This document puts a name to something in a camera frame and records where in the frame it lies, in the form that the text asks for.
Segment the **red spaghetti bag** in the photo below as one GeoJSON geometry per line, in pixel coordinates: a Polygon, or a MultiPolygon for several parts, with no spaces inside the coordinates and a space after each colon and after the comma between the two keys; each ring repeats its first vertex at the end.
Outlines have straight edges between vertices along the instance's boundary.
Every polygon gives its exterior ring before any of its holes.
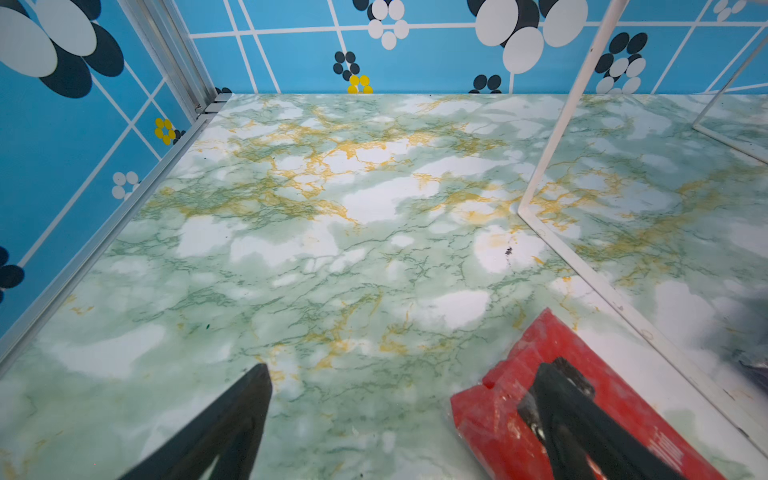
{"type": "Polygon", "coordinates": [[[550,310],[525,330],[506,358],[450,399],[451,416],[494,479],[556,479],[546,449],[518,415],[542,363],[552,363],[585,395],[680,479],[719,479],[721,473],[683,439],[599,355],[550,310]]]}

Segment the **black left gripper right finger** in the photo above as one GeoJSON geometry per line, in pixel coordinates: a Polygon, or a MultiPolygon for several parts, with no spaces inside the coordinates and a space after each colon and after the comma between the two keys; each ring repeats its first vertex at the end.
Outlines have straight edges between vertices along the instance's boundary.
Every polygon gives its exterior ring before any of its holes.
{"type": "Polygon", "coordinates": [[[546,449],[556,479],[680,479],[552,363],[542,363],[518,415],[546,449]]]}

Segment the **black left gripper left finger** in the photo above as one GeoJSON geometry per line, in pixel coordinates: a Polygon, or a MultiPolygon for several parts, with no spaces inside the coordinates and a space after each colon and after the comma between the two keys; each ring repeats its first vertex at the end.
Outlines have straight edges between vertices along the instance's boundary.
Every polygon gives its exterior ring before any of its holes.
{"type": "Polygon", "coordinates": [[[262,440],[272,382],[257,364],[124,479],[248,479],[262,440]]]}

